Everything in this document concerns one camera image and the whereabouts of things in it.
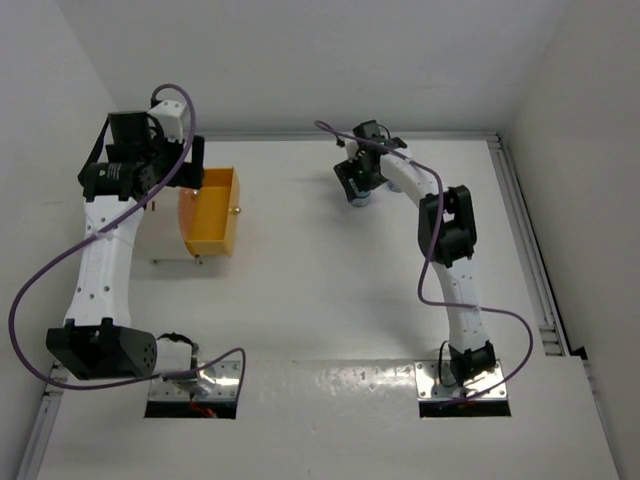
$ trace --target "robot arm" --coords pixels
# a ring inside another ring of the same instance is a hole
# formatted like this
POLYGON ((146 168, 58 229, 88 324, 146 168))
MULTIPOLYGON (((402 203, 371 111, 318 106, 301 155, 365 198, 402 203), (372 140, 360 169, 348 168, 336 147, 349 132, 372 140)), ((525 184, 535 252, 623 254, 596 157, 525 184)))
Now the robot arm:
MULTIPOLYGON (((354 129, 356 137, 373 140, 412 158, 408 146, 399 138, 385 138, 375 121, 354 129)), ((370 191, 392 181, 419 209, 418 243, 426 256, 435 226, 438 186, 435 179, 411 162, 359 144, 354 157, 334 167, 347 198, 355 206, 368 201, 370 191)), ((433 268, 442 286, 449 318, 451 370, 459 385, 482 371, 492 370, 495 353, 482 324, 479 309, 453 304, 478 305, 473 283, 473 246, 476 242, 471 195, 464 186, 445 187, 445 211, 453 215, 442 223, 434 252, 433 268)))
MULTIPOLYGON (((151 333, 131 328, 129 314, 131 257, 144 210, 107 233, 99 232, 132 209, 173 168, 186 137, 185 110, 180 102, 164 101, 147 112, 109 114, 78 175, 84 189, 85 238, 97 234, 98 239, 82 252, 64 326, 49 329, 46 343, 79 379, 144 378, 157 367, 163 345, 151 333), (107 125, 113 144, 107 145, 108 162, 98 162, 107 125)), ((199 189, 203 161, 204 139, 196 136, 191 162, 182 164, 169 185, 199 189)), ((190 355, 185 358, 188 367, 190 355)))

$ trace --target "wall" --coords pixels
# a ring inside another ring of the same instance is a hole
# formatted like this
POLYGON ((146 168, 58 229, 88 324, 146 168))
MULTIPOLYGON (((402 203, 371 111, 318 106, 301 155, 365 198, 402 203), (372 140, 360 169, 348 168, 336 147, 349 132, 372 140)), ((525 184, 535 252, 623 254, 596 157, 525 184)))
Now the wall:
POLYGON ((574 1, 510 135, 572 346, 593 366, 625 478, 640 477, 640 2, 574 1))
MULTIPOLYGON (((0 8, 0 312, 35 270, 80 234, 75 180, 113 101, 60 10, 46 0, 7 0, 0 8), (45 228, 46 218, 77 228, 45 228)), ((59 325, 77 259, 34 287, 19 310, 19 336, 48 371, 46 328, 59 325)), ((43 391, 16 360, 0 329, 0 478, 13 478, 43 391)))
POLYGON ((184 85, 201 128, 496 130, 568 0, 57 0, 119 107, 184 85))

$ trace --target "orange box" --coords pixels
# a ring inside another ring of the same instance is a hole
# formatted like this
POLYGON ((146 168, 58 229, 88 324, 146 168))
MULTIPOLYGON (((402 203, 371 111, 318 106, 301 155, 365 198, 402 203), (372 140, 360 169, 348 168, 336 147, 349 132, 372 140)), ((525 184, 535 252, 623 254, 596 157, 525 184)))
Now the orange box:
POLYGON ((240 183, 233 168, 208 168, 202 188, 180 192, 180 231, 194 257, 231 256, 240 213, 240 183))

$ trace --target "table surface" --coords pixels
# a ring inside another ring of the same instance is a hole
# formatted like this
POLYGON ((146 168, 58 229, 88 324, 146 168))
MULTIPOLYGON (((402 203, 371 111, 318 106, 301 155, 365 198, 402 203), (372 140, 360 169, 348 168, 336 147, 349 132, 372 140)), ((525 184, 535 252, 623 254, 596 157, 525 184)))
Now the table surface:
MULTIPOLYGON (((410 145, 472 191, 481 302, 535 327, 487 143, 410 145)), ((511 418, 418 418, 405 367, 432 358, 448 326, 416 296, 417 209, 384 186, 351 207, 332 171, 343 158, 324 140, 207 144, 206 165, 240 180, 234 256, 135 262, 130 309, 135 328, 185 334, 207 357, 247 349, 238 419, 143 419, 147 385, 66 392, 39 478, 616 478, 579 360, 544 357, 535 328, 532 361, 509 385, 511 418)), ((441 298, 435 274, 426 292, 441 298)), ((511 370, 524 329, 483 321, 511 370)))

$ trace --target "purple cord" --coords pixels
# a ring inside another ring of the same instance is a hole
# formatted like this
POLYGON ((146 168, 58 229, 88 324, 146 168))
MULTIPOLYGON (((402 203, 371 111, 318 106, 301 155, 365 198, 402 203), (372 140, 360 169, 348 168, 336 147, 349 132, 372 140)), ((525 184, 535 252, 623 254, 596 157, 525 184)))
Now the purple cord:
MULTIPOLYGON (((335 130, 333 127, 331 127, 331 125, 329 125, 326 122, 323 122, 322 120, 316 120, 314 122, 314 125, 316 127, 318 127, 320 130, 323 130, 323 131, 325 131, 327 133, 330 133, 331 135, 334 135, 336 138, 342 137, 342 138, 346 138, 346 139, 349 139, 349 140, 354 140, 354 141, 362 143, 362 144, 371 145, 373 147, 376 147, 379 150, 383 150, 383 151, 385 151, 387 153, 390 153, 391 155, 395 155, 396 157, 399 157, 399 158, 401 158, 403 160, 406 160, 407 162, 411 163, 411 165, 413 165, 414 167, 420 168, 421 170, 424 170, 427 173, 430 173, 431 175, 433 175, 433 177, 436 179, 436 183, 438 184, 438 213, 437 213, 437 216, 436 216, 436 224, 435 224, 434 229, 433 229, 433 235, 431 237, 431 242, 429 243, 429 250, 427 251, 427 256, 424 259, 424 265, 422 267, 422 272, 420 272, 420 279, 418 280, 418 298, 420 299, 420 301, 422 303, 424 303, 425 305, 429 305, 431 307, 478 308, 478 305, 470 305, 470 304, 465 304, 465 303, 434 302, 434 301, 426 299, 424 297, 424 294, 423 294, 424 281, 425 281, 425 279, 427 277, 427 270, 429 269, 429 263, 431 263, 431 259, 433 258, 433 252, 435 251, 435 248, 436 248, 436 242, 438 240, 438 235, 440 233, 440 227, 442 226, 442 216, 443 216, 443 213, 444 213, 444 186, 442 184, 442 179, 440 178, 440 175, 438 175, 438 173, 435 170, 433 170, 433 169, 431 169, 431 168, 429 168, 429 167, 427 167, 425 165, 422 165, 421 163, 416 162, 413 158, 409 157, 408 155, 405 155, 402 152, 398 152, 397 150, 394 150, 393 148, 389 148, 386 145, 381 145, 380 143, 374 142, 372 140, 367 140, 367 139, 364 139, 364 138, 356 137, 354 135, 349 135, 349 134, 345 134, 345 133, 339 132, 339 131, 335 130)), ((488 313, 497 313, 497 314, 501 314, 501 315, 508 315, 508 316, 511 316, 511 317, 515 318, 520 323, 522 323, 524 328, 527 330, 527 334, 529 335, 529 347, 527 349, 527 353, 524 356, 523 360, 520 362, 520 364, 518 364, 518 366, 509 375, 505 376, 501 382, 498 382, 498 383, 496 383, 495 385, 493 385, 493 386, 491 386, 489 388, 485 388, 484 390, 481 390, 481 391, 476 392, 476 393, 474 393, 472 395, 469 395, 468 397, 460 397, 460 398, 456 398, 454 400, 450 400, 450 401, 444 402, 440 408, 459 405, 459 404, 462 404, 462 403, 466 403, 469 400, 473 400, 475 398, 481 397, 485 393, 490 392, 494 388, 499 387, 503 383, 506 383, 507 381, 509 381, 513 377, 515 377, 518 373, 520 373, 520 371, 527 364, 527 362, 529 361, 529 358, 531 358, 531 354, 533 352, 533 345, 534 345, 533 331, 531 330, 531 327, 529 326, 529 324, 527 323, 527 321, 524 318, 522 318, 517 313, 511 312, 509 310, 503 310, 503 309, 500 309, 500 308, 480 307, 480 310, 482 310, 483 312, 488 312, 488 313)))
MULTIPOLYGON (((196 131, 196 111, 195 111, 195 106, 193 105, 193 101, 191 100, 191 97, 179 85, 175 85, 175 84, 172 84, 172 83, 165 83, 163 85, 160 85, 160 86, 156 87, 156 89, 153 91, 153 94, 151 95, 151 98, 155 99, 156 96, 158 95, 158 93, 160 93, 162 90, 165 90, 167 88, 176 90, 178 93, 180 93, 184 97, 184 100, 187 102, 187 106, 189 107, 189 116, 190 116, 189 134, 187 135, 187 140, 186 140, 184 148, 182 150, 182 154, 178 158, 178 161, 176 162, 176 164, 169 171, 169 173, 167 173, 167 175, 162 179, 162 181, 160 183, 158 183, 158 185, 156 185, 154 188, 152 188, 144 198, 142 198, 138 203, 136 203, 129 210, 127 210, 126 212, 124 212, 120 216, 118 216, 115 220, 112 220, 106 226, 101 228, 98 231, 98 235, 96 235, 95 233, 89 235, 87 238, 85 238, 81 242, 77 243, 73 247, 69 248, 68 250, 65 250, 60 255, 58 255, 53 260, 51 260, 49 263, 47 263, 40 270, 38 270, 29 280, 27 280, 25 282, 25 284, 22 286, 22 288, 20 288, 20 290, 16 294, 16 297, 13 299, 13 303, 11 304, 11 309, 9 310, 9 321, 8 321, 9 338, 11 340, 11 346, 13 347, 14 352, 16 353, 16 355, 17 355, 18 359, 20 360, 20 362, 25 366, 25 368, 27 370, 29 370, 29 372, 31 372, 31 374, 34 377, 36 377, 37 379, 41 380, 42 382, 44 382, 46 384, 52 385, 52 386, 57 387, 57 388, 63 388, 63 389, 66 389, 66 390, 81 390, 81 391, 103 390, 105 388, 121 387, 121 386, 124 386, 124 385, 132 385, 134 383, 146 382, 147 380, 151 380, 151 379, 160 377, 159 374, 156 374, 156 375, 151 375, 150 377, 147 377, 147 378, 134 378, 134 379, 131 379, 131 380, 123 380, 121 382, 107 383, 107 384, 102 384, 102 385, 84 385, 84 386, 83 385, 69 385, 69 384, 66 384, 66 383, 61 383, 61 382, 58 382, 56 380, 53 380, 53 379, 49 378, 48 375, 45 375, 42 372, 39 372, 31 364, 31 362, 29 362, 27 357, 24 355, 24 352, 20 348, 20 344, 18 343, 18 338, 17 338, 17 335, 16 335, 16 312, 18 310, 18 305, 20 304, 20 301, 22 300, 22 297, 24 296, 24 294, 27 293, 29 288, 31 288, 31 286, 34 283, 36 283, 40 279, 40 277, 42 277, 45 273, 47 273, 49 270, 51 270, 53 267, 55 267, 62 260, 66 259, 67 257, 73 255, 74 253, 82 250, 83 248, 85 248, 86 246, 90 245, 91 243, 95 242, 99 238, 100 234, 104 234, 104 233, 112 230, 113 228, 117 227, 120 223, 125 221, 131 215, 133 215, 134 212, 136 212, 137 210, 142 208, 144 205, 149 203, 149 201, 153 197, 155 197, 158 194, 158 192, 160 192, 160 190, 162 190, 164 187, 166 187, 169 184, 171 179, 178 172, 178 170, 180 169, 180 167, 184 163, 185 159, 187 158, 187 155, 189 154, 189 150, 191 150, 191 146, 193 145, 193 138, 195 136, 195 131, 196 131)), ((245 353, 244 349, 242 349, 240 347, 234 348, 234 349, 228 351, 227 353, 221 355, 220 357, 216 358, 215 360, 211 360, 210 362, 207 362, 207 363, 201 365, 198 368, 195 368, 195 369, 192 369, 192 370, 188 370, 186 372, 177 372, 176 374, 166 374, 163 377, 169 378, 169 376, 174 376, 174 375, 179 376, 179 375, 187 375, 187 374, 196 373, 196 372, 198 372, 200 370, 204 370, 205 368, 210 367, 214 363, 219 362, 223 358, 226 358, 226 357, 228 357, 229 355, 231 355, 232 353, 235 353, 235 352, 240 352, 242 354, 242 359, 243 359, 243 361, 242 361, 242 371, 241 371, 240 380, 239 380, 239 383, 238 383, 238 392, 236 394, 236 399, 239 399, 240 390, 242 389, 242 382, 244 381, 244 372, 245 372, 245 365, 246 365, 246 353, 245 353)))

